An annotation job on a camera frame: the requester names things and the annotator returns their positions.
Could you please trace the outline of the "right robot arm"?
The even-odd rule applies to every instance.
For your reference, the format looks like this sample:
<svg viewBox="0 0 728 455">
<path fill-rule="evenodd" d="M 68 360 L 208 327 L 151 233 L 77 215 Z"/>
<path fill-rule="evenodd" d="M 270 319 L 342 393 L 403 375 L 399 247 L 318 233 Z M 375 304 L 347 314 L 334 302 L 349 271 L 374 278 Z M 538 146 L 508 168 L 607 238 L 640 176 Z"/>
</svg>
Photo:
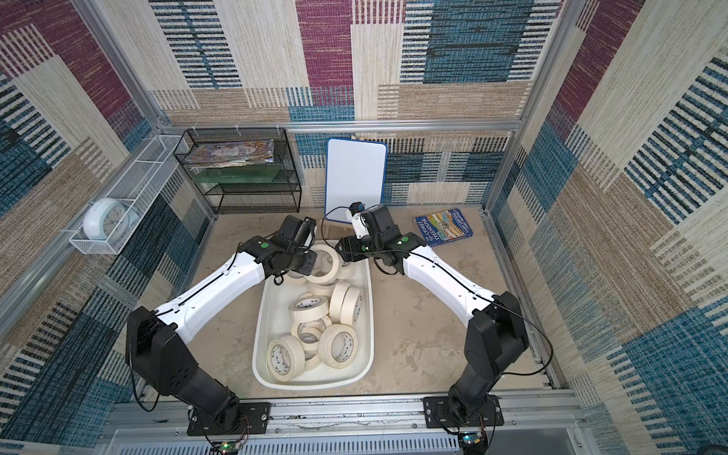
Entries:
<svg viewBox="0 0 728 455">
<path fill-rule="evenodd" d="M 337 242 L 342 259 L 381 260 L 424 286 L 464 324 L 466 369 L 449 389 L 449 414 L 458 427 L 480 424 L 483 412 L 496 407 L 491 390 L 530 347 L 519 300 L 466 278 L 417 234 L 401 232 L 387 207 L 356 202 L 346 211 L 355 234 Z"/>
</svg>

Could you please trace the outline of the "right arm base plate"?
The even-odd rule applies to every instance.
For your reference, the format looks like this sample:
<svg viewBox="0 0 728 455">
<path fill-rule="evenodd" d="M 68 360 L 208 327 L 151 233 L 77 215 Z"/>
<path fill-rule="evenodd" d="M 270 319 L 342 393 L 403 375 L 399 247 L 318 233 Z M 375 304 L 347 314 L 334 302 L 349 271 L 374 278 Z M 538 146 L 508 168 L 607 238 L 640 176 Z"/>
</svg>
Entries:
<svg viewBox="0 0 728 455">
<path fill-rule="evenodd" d="M 428 428 L 499 427 L 504 424 L 500 400 L 493 394 L 474 406 L 454 397 L 431 395 L 421 399 Z"/>
</svg>

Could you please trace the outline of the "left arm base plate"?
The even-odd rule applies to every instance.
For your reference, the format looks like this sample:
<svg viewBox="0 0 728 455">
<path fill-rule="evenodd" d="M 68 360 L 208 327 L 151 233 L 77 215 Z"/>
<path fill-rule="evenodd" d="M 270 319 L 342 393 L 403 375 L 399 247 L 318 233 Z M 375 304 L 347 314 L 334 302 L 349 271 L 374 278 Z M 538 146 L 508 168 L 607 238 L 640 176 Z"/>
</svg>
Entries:
<svg viewBox="0 0 728 455">
<path fill-rule="evenodd" d="M 241 436 L 265 434 L 270 416 L 270 402 L 245 402 L 230 405 L 212 417 L 193 409 L 187 427 L 187 436 Z"/>
</svg>

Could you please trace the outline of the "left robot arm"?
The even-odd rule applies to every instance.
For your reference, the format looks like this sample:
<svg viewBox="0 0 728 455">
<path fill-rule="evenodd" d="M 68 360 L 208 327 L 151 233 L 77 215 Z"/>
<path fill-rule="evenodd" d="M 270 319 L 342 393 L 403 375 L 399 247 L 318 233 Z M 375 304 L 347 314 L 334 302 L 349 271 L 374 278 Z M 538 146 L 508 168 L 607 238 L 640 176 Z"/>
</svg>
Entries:
<svg viewBox="0 0 728 455">
<path fill-rule="evenodd" d="M 240 243 L 210 276 L 154 310 L 140 307 L 127 320 L 126 361 L 161 396 L 190 405 L 222 432 L 242 427 L 238 396 L 200 366 L 188 345 L 218 313 L 250 288 L 294 271 L 309 275 L 317 222 L 286 216 L 279 229 Z"/>
</svg>

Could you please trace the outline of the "masking tape roll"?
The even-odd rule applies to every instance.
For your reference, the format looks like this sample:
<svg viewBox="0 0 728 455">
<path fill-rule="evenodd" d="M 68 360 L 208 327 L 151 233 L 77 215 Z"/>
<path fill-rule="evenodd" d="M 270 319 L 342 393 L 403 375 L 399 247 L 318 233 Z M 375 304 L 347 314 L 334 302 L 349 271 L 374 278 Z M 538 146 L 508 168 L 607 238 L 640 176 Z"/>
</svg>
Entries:
<svg viewBox="0 0 728 455">
<path fill-rule="evenodd" d="M 308 282 L 307 286 L 314 296 L 323 296 L 330 298 L 333 295 L 337 280 L 326 282 L 325 284 L 317 284 L 316 282 Z"/>
<path fill-rule="evenodd" d="M 311 250 L 316 252 L 317 258 L 310 275 L 306 276 L 312 284 L 331 284 L 339 276 L 342 261 L 339 254 L 324 244 L 316 244 Z"/>
</svg>

